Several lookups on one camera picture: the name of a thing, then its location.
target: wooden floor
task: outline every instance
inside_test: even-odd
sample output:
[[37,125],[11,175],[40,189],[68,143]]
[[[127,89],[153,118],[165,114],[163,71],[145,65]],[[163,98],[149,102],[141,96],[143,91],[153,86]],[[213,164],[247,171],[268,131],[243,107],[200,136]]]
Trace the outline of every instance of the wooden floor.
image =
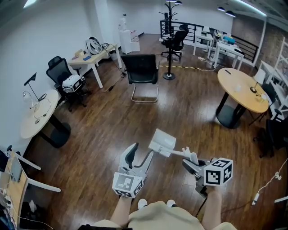
[[[165,47],[158,39],[158,35],[142,36],[141,53],[158,54],[157,60],[165,65],[166,59],[159,55]],[[197,55],[204,57],[206,53],[198,48],[193,56],[193,47],[185,46],[181,63],[174,61],[173,65],[208,69],[208,64],[198,60]],[[225,64],[231,65],[231,61],[226,60]],[[156,104],[132,102],[133,86],[127,78],[119,81],[111,92],[100,93],[120,78],[120,72],[112,61],[101,63],[97,70],[104,88],[99,89],[91,72],[88,81],[93,95],[87,98],[87,107],[76,106],[70,113],[65,104],[55,112],[72,128],[66,145],[55,149],[37,137],[27,155],[43,168],[42,172],[34,173],[36,180],[62,189],[59,194],[51,193],[47,223],[58,230],[76,230],[82,224],[93,225],[109,218],[118,201],[112,181],[120,154],[139,142],[135,161],[140,163],[148,152],[155,129],[159,128],[176,137],[176,150],[188,146],[199,158],[225,157],[234,161],[234,177],[223,195],[222,221],[231,222],[238,230],[273,229],[283,212],[283,206],[274,205],[274,200],[285,196],[287,166],[281,172],[282,180],[273,180],[261,192],[255,206],[247,204],[225,212],[251,203],[258,189],[280,168],[286,152],[280,150],[273,158],[259,158],[259,147],[252,138],[259,127],[265,126],[265,121],[248,126],[251,121],[248,112],[241,118],[238,129],[219,125],[215,110],[224,91],[218,83],[217,70],[173,68],[176,79],[167,81],[162,78],[167,68],[161,67]],[[251,73],[251,68],[245,65],[241,70]],[[155,85],[138,90],[141,95],[156,93]],[[235,105],[231,98],[228,103]],[[48,124],[44,131],[50,129]],[[147,182],[131,212],[137,209],[140,198],[147,199],[148,203],[174,199],[178,206],[195,215],[203,199],[194,189],[194,177],[181,163],[177,156],[166,159],[155,155]]]

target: white shoe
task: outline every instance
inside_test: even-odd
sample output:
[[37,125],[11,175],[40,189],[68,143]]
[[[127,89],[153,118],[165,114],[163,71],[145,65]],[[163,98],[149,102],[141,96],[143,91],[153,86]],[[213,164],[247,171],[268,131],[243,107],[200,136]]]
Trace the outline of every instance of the white shoe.
[[175,203],[175,201],[172,200],[172,199],[168,200],[167,203],[166,203],[166,205],[167,205],[168,207],[170,207],[170,208],[171,208],[172,205],[174,205],[174,204],[176,204],[176,203]]
[[140,210],[141,208],[143,208],[145,205],[147,205],[147,200],[145,199],[141,199],[138,201],[138,210]]

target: black office chair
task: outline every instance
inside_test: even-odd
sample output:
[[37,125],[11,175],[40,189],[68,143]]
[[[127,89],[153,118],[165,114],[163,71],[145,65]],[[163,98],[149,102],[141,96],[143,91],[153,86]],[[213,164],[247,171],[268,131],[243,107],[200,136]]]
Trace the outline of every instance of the black office chair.
[[274,119],[268,119],[266,121],[266,130],[261,128],[257,137],[253,138],[253,141],[261,141],[264,144],[264,151],[260,155],[262,158],[267,154],[268,150],[271,151],[270,157],[274,156],[274,147],[279,150],[287,146],[288,143],[288,117],[284,120],[278,118],[282,113],[275,109],[276,116]]
[[[262,89],[264,90],[264,92],[268,95],[268,97],[270,98],[271,102],[269,103],[269,108],[271,105],[274,104],[274,102],[276,101],[276,96],[277,93],[275,92],[273,86],[271,84],[263,84]],[[260,114],[256,119],[254,119],[249,125],[252,125],[255,121],[257,121],[259,118],[259,122],[261,122],[262,118],[267,114],[267,111],[265,113]]]
[[175,33],[175,36],[173,38],[171,38],[171,40],[167,39],[167,40],[164,40],[162,41],[162,45],[166,46],[166,48],[169,48],[171,46],[171,49],[172,49],[172,52],[169,53],[169,51],[165,51],[165,52],[162,52],[161,55],[163,55],[164,53],[167,53],[168,54],[168,57],[167,59],[169,59],[169,55],[176,55],[178,58],[179,58],[179,61],[181,60],[181,56],[182,56],[182,53],[181,52],[178,52],[180,50],[183,49],[183,46],[184,46],[184,39],[185,37],[188,35],[189,33],[189,29],[185,29],[185,30],[181,30],[181,31],[177,31]]
[[[138,103],[155,103],[158,100],[158,67],[155,54],[137,54],[121,56],[128,73],[129,84],[134,84],[131,100]],[[133,99],[136,84],[157,83],[157,97],[154,101],[137,101]]]
[[68,68],[66,59],[56,56],[48,62],[48,66],[49,69],[46,71],[46,74],[55,82],[54,87],[58,90],[60,95],[66,98],[70,103],[69,111],[72,111],[72,105],[76,100],[86,107],[86,104],[83,103],[83,96],[91,93],[82,90],[84,83],[82,83],[82,86],[73,93],[66,93],[62,88],[63,81],[72,75]]

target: desk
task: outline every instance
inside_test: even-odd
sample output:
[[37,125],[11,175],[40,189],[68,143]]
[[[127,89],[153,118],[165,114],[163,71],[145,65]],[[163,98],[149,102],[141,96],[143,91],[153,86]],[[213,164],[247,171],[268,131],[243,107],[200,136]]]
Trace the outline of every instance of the desk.
[[[219,122],[227,128],[237,128],[239,119],[246,109],[255,113],[264,113],[268,110],[268,100],[262,100],[260,96],[252,93],[251,86],[255,86],[256,81],[247,74],[232,68],[223,68],[218,72],[218,80],[222,88],[226,91],[220,105],[216,110]],[[256,86],[258,94],[265,94],[260,85]],[[224,105],[228,96],[231,96],[237,103],[234,109]]]
[[[67,142],[70,136],[70,126],[68,124],[62,124],[53,115],[59,100],[58,92],[52,89],[46,93],[46,98],[39,102],[39,108],[35,112],[34,109],[30,109],[22,120],[20,135],[23,139],[30,139],[39,133],[39,135],[53,147],[60,148]],[[38,123],[35,123],[35,117],[40,117]],[[47,137],[41,131],[48,121],[56,128],[52,132],[51,138]]]
[[[12,166],[12,161],[16,157],[16,153],[12,152],[11,153],[11,158],[8,160],[5,172],[10,173],[11,166]],[[54,192],[61,192],[61,189],[49,186],[43,183],[40,183],[38,181],[30,179],[24,170],[22,169],[22,174],[20,177],[20,182],[14,182],[11,181],[11,178],[9,179],[9,184],[7,185],[7,195],[10,197],[11,202],[13,204],[14,210],[10,210],[10,215],[14,219],[15,225],[17,229],[19,229],[19,223],[20,223],[20,218],[18,216],[21,215],[21,209],[22,209],[22,203],[24,200],[24,195],[26,193],[26,189],[28,184],[32,184],[35,186],[38,186],[40,188],[48,189]]]
[[197,38],[200,38],[200,39],[203,39],[203,40],[207,40],[207,50],[208,50],[207,58],[209,59],[211,48],[212,48],[213,37],[211,36],[211,34],[207,34],[206,36],[205,35],[201,35],[201,34],[195,34],[193,55],[195,55],[195,50],[196,50],[196,45],[197,45],[196,44],[197,43]]
[[241,67],[241,65],[242,65],[242,62],[243,62],[243,59],[244,59],[244,55],[241,54],[241,53],[238,53],[237,51],[235,51],[235,50],[234,50],[235,48],[236,48],[237,50],[241,51],[239,48],[237,48],[237,47],[235,47],[235,46],[228,45],[228,44],[224,44],[224,43],[222,43],[222,42],[217,41],[216,50],[215,50],[215,57],[214,57],[214,68],[216,68],[216,65],[217,65],[217,62],[218,62],[218,57],[219,57],[220,49],[224,49],[224,50],[227,51],[227,53],[233,53],[233,54],[235,54],[235,58],[234,58],[234,61],[233,61],[233,64],[232,64],[232,68],[233,68],[233,69],[234,69],[235,66],[236,66],[238,57],[240,57],[240,63],[239,63],[238,68],[237,68],[237,70],[239,70],[240,67]]
[[92,70],[95,74],[95,78],[98,82],[98,85],[100,88],[103,88],[102,82],[99,78],[98,72],[96,70],[95,65],[98,65],[98,62],[103,59],[106,55],[107,55],[107,51],[110,52],[112,50],[116,50],[116,54],[117,54],[117,59],[118,59],[118,64],[119,64],[119,68],[122,68],[122,63],[121,63],[121,59],[120,59],[120,54],[119,54],[119,49],[118,49],[118,44],[111,44],[109,45],[106,50],[103,49],[102,52],[100,52],[97,55],[91,55],[91,58],[88,59],[87,61],[84,61],[83,59],[86,58],[87,56],[89,56],[87,53],[84,54],[84,56],[79,56],[76,59],[71,59],[70,61],[68,61],[68,65],[88,65],[92,67]]
[[266,62],[264,61],[261,61],[261,64],[259,66],[259,69],[263,69],[265,71],[265,73],[268,74],[268,78],[266,78],[266,80],[264,81],[264,83],[268,83],[272,80],[273,77],[276,77],[277,80],[280,82],[280,84],[282,83],[282,78],[279,76],[279,74],[274,71],[274,68],[267,64]]

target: blue object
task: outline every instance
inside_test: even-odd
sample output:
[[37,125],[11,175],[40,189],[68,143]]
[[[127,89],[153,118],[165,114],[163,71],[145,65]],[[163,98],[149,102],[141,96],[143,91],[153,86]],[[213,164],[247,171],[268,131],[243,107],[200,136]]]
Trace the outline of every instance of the blue object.
[[90,59],[91,58],[91,56],[87,56],[87,57],[85,57],[83,60],[84,61],[87,61],[88,59]]
[[228,41],[228,44],[234,45],[235,44],[235,40],[233,38],[224,36],[223,39],[225,39],[226,41]]

